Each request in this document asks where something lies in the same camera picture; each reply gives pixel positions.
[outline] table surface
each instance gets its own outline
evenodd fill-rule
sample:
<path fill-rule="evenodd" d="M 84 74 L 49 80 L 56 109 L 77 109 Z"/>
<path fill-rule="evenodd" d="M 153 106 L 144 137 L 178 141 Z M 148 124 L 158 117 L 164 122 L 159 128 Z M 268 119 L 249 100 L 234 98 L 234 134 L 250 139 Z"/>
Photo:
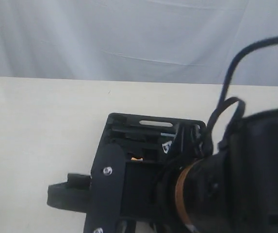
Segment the table surface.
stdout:
<path fill-rule="evenodd" d="M 0 77 L 0 233 L 82 233 L 85 214 L 46 206 L 49 184 L 88 174 L 109 113 L 207 121 L 220 85 Z M 278 87 L 232 86 L 246 115 L 278 108 Z M 233 108 L 218 121 L 218 141 Z M 149 232 L 139 225 L 138 232 Z"/>

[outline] small sticker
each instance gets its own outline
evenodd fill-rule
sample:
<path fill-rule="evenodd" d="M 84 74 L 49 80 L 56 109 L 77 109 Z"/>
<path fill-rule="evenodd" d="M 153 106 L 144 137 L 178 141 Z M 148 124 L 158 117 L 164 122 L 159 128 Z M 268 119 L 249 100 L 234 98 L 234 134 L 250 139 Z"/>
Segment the small sticker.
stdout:
<path fill-rule="evenodd" d="M 168 142 L 165 142 L 162 144 L 163 151 L 165 154 L 168 154 L 171 144 L 172 144 L 172 141 L 168 141 Z"/>

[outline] black metal bracket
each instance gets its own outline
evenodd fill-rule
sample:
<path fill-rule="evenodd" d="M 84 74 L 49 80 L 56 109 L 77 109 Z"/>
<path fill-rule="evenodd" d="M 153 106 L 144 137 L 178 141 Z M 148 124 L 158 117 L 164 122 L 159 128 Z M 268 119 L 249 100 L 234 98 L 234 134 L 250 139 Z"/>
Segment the black metal bracket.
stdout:
<path fill-rule="evenodd" d="M 47 204 L 86 213 L 84 233 L 134 233 L 136 221 L 157 233 L 166 227 L 188 233 L 168 201 L 170 177 L 156 187 L 153 181 L 170 157 L 192 153 L 183 141 L 196 140 L 204 128 L 197 120 L 110 114 L 91 176 L 68 174 L 67 182 L 50 185 Z"/>

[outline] screw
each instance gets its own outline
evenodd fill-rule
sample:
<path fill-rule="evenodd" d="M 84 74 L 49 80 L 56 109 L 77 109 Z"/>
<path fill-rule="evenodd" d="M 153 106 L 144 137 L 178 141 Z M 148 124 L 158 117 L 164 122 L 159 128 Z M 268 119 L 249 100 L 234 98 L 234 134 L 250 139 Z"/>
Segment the screw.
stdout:
<path fill-rule="evenodd" d="M 105 167 L 105 168 L 103 169 L 103 174 L 104 174 L 105 176 L 111 175 L 112 172 L 113 172 L 113 169 L 112 169 L 110 166 Z"/>
<path fill-rule="evenodd" d="M 103 229 L 102 228 L 97 228 L 94 230 L 94 233 L 103 233 Z"/>

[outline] white curtain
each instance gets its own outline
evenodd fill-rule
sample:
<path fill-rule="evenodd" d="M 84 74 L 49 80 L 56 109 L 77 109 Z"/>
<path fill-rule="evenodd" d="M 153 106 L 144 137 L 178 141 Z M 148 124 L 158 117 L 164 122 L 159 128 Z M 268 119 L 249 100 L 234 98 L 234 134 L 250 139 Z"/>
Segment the white curtain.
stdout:
<path fill-rule="evenodd" d="M 233 56 L 278 35 L 278 0 L 0 0 L 0 76 L 221 83 Z M 235 84 L 278 85 L 278 47 Z"/>

